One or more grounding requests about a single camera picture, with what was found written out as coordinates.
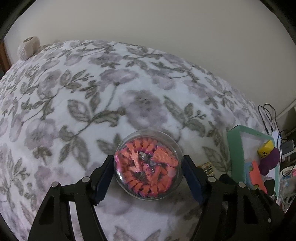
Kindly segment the white power strip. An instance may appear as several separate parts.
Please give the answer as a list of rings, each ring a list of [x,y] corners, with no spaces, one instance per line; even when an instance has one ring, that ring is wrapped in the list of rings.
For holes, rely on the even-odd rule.
[[[281,137],[280,137],[280,132],[278,130],[274,130],[271,132],[271,136],[274,139],[274,146],[276,148],[280,147],[280,142],[281,142]]]

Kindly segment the teal rimmed white tray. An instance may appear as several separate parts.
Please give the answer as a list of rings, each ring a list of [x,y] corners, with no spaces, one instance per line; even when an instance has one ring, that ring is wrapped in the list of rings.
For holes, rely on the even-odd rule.
[[[232,167],[231,177],[236,182],[246,184],[244,164],[256,161],[259,165],[260,157],[257,150],[268,140],[272,140],[274,144],[274,139],[254,129],[237,125],[228,131],[227,140]],[[274,169],[270,170],[266,176],[261,176],[263,181],[266,179],[273,179],[275,181],[273,196],[276,198],[279,197],[280,190],[279,174],[280,162]]]

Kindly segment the clear dome with orange toys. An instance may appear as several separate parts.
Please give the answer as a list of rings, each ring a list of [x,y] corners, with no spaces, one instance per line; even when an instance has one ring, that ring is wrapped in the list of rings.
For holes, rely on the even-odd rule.
[[[131,196],[158,200],[181,183],[183,153],[169,135],[153,130],[136,131],[121,141],[114,155],[114,174]]]

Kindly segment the black square plug adapter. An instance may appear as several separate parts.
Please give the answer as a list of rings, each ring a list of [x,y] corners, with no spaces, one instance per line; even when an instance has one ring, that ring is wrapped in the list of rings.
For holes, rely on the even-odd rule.
[[[264,187],[266,188],[266,194],[268,196],[273,196],[274,188],[275,188],[275,181],[273,179],[266,179],[263,182]]]

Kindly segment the yellow purple toy figure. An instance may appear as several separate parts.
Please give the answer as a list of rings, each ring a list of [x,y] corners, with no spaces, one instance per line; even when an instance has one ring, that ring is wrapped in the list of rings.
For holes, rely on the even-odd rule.
[[[266,176],[270,170],[274,169],[280,161],[280,151],[273,144],[272,140],[266,141],[257,150],[260,157],[259,171],[262,176]]]

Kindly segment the floral white grey blanket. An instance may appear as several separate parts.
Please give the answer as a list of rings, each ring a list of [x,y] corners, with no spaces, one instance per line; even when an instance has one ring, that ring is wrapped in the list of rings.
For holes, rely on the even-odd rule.
[[[264,130],[243,93],[175,55],[99,40],[42,47],[1,78],[1,214],[27,240],[52,182],[90,175],[138,130],[166,133],[197,165],[229,172],[236,125]]]

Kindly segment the beige yarn ball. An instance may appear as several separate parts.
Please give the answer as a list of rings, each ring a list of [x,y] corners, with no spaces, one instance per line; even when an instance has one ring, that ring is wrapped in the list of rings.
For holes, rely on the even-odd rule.
[[[40,47],[40,39],[37,36],[28,37],[18,46],[17,54],[20,60],[28,60]]]

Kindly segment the black gold patterned box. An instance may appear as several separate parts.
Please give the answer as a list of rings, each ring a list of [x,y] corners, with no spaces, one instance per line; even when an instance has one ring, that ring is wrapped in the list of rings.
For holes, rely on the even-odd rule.
[[[206,173],[207,176],[213,176],[213,165],[212,162],[206,162],[200,166],[200,168]]]

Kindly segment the black charger adapter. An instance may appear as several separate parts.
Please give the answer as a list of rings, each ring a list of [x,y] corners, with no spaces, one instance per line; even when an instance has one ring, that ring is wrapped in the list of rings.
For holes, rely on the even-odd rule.
[[[293,140],[289,140],[281,145],[281,152],[283,155],[292,153],[295,149]]]

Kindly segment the orange blue toy phone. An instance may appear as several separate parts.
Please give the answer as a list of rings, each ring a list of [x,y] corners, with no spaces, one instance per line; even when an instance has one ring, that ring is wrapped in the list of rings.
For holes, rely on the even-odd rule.
[[[257,162],[252,161],[245,163],[244,171],[246,185],[248,186],[248,188],[251,190],[259,189],[267,194],[267,189],[264,186]]]

